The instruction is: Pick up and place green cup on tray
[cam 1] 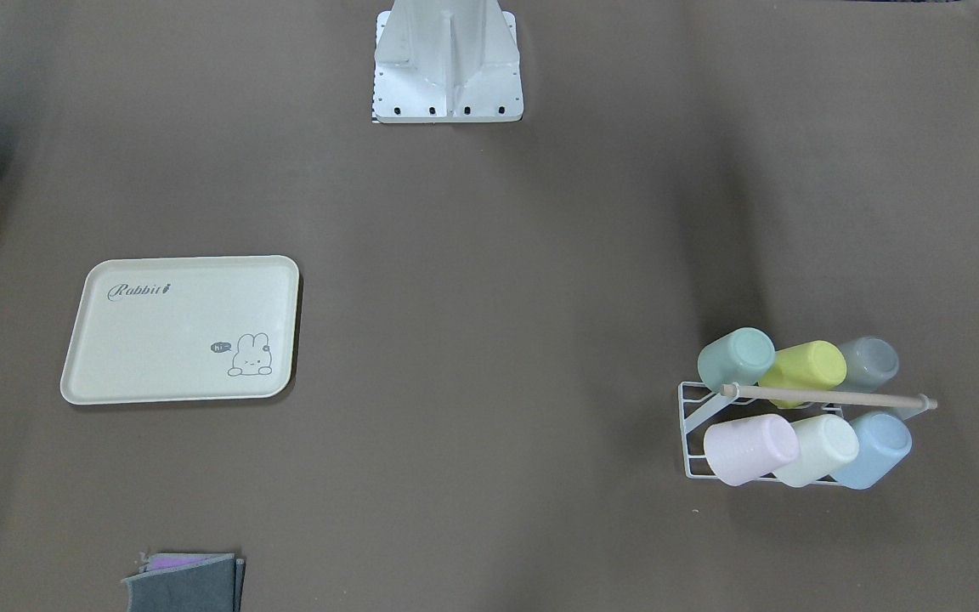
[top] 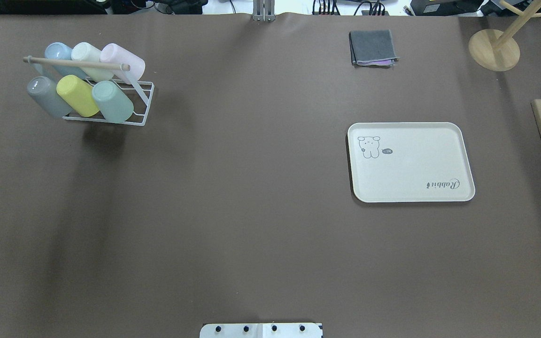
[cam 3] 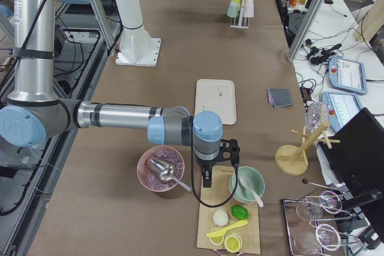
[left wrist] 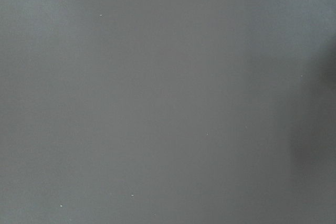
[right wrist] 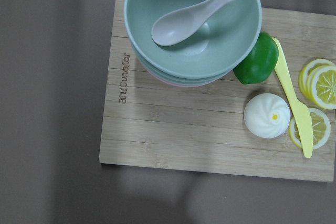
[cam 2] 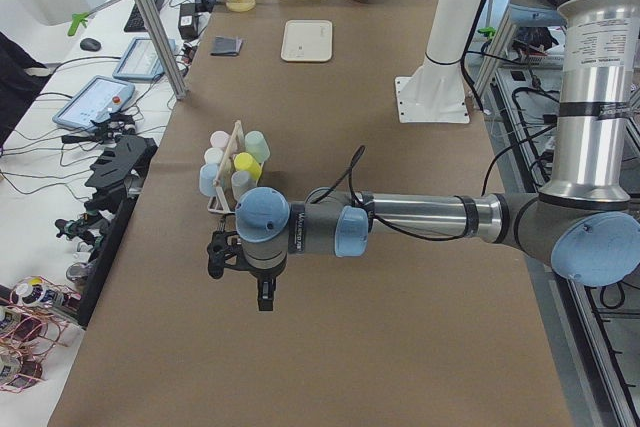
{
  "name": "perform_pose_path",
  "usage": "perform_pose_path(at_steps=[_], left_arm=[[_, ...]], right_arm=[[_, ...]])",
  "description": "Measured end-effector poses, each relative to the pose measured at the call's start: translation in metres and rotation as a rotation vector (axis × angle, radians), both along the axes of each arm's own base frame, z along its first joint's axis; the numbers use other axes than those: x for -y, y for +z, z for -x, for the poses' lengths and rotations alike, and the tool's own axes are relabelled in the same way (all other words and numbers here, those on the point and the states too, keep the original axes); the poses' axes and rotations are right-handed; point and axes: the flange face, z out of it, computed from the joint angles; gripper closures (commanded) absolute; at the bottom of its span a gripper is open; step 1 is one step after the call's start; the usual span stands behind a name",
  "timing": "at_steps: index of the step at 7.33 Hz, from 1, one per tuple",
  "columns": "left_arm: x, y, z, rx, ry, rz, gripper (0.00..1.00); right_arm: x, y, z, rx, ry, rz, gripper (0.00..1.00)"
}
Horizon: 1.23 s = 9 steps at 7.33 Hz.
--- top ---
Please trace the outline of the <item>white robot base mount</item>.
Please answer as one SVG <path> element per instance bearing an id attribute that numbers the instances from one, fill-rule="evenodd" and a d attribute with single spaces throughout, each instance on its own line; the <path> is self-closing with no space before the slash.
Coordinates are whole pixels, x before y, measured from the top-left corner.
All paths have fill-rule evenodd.
<path id="1" fill-rule="evenodd" d="M 321 323 L 208 323 L 200 338 L 322 338 Z"/>

